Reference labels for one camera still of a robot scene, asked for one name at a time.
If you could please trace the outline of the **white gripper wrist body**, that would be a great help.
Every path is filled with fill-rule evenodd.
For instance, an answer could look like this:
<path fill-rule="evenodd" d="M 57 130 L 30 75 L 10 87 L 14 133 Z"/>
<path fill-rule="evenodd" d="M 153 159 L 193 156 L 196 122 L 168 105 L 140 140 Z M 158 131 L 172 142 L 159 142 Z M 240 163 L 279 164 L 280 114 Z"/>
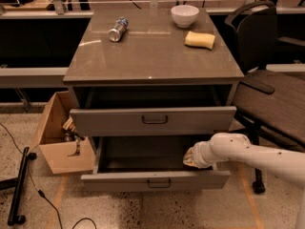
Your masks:
<path fill-rule="evenodd" d="M 193 146 L 193 162 L 198 168 L 208 168 L 218 161 L 209 141 L 197 142 Z"/>

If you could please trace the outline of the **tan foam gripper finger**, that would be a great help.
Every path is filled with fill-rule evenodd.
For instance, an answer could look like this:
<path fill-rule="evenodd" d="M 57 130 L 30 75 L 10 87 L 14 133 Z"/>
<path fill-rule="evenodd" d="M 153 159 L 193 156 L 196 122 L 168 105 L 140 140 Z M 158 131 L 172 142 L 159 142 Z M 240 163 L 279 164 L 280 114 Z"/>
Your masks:
<path fill-rule="evenodd" d="M 196 167 L 196 153 L 193 148 L 190 148 L 183 156 L 183 164 L 190 167 Z"/>

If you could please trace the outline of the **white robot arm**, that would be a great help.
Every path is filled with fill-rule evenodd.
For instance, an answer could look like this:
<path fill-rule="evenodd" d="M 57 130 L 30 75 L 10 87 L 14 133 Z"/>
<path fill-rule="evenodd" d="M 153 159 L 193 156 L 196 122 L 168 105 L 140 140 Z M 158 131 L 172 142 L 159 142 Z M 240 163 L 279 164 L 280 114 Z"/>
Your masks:
<path fill-rule="evenodd" d="M 229 160 L 267 171 L 305 189 L 304 153 L 254 145 L 242 134 L 217 133 L 208 141 L 196 142 L 183 157 L 185 165 L 196 168 Z"/>

